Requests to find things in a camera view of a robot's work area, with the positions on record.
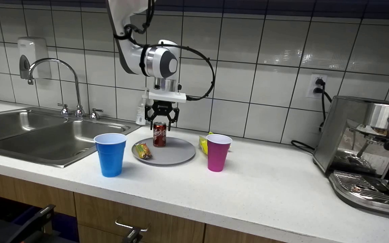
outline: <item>stainless steel appliance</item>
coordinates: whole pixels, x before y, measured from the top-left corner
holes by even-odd
[[[389,102],[334,97],[313,160],[344,202],[389,214]]]

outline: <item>sink basin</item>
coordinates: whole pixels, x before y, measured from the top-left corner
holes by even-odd
[[[0,155],[63,168],[94,153],[97,135],[139,128],[121,120],[61,117],[52,110],[45,115],[46,109],[34,109],[0,114]]]
[[[0,114],[0,138],[66,122],[62,117],[35,114],[28,110]]]

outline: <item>white countertop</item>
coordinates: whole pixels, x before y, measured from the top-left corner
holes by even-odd
[[[0,111],[20,107],[0,102]],[[389,243],[389,217],[342,202],[311,155],[235,138],[222,172],[209,171],[200,150],[188,163],[157,167],[131,154],[151,135],[148,127],[128,135],[123,172],[114,178],[101,175],[97,153],[64,169],[0,156],[0,174],[289,243]],[[193,132],[168,136],[198,148]]]

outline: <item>electrical outlet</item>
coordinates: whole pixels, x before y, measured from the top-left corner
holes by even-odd
[[[313,90],[315,88],[322,88],[321,85],[316,84],[316,80],[318,80],[319,78],[324,80],[324,82],[326,83],[328,75],[326,75],[326,74],[312,74],[312,77],[310,78],[309,86],[307,87],[306,98],[315,98],[315,99],[322,98],[322,94],[313,93]]]

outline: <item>gray plate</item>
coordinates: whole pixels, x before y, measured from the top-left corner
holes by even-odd
[[[148,164],[179,164],[190,160],[196,154],[196,149],[191,143],[175,137],[167,137],[166,146],[164,147],[154,146],[152,137],[140,140],[135,144],[138,143],[146,143],[151,153],[153,154],[153,157],[148,160],[139,158],[134,145],[131,147],[131,152],[135,158]]]

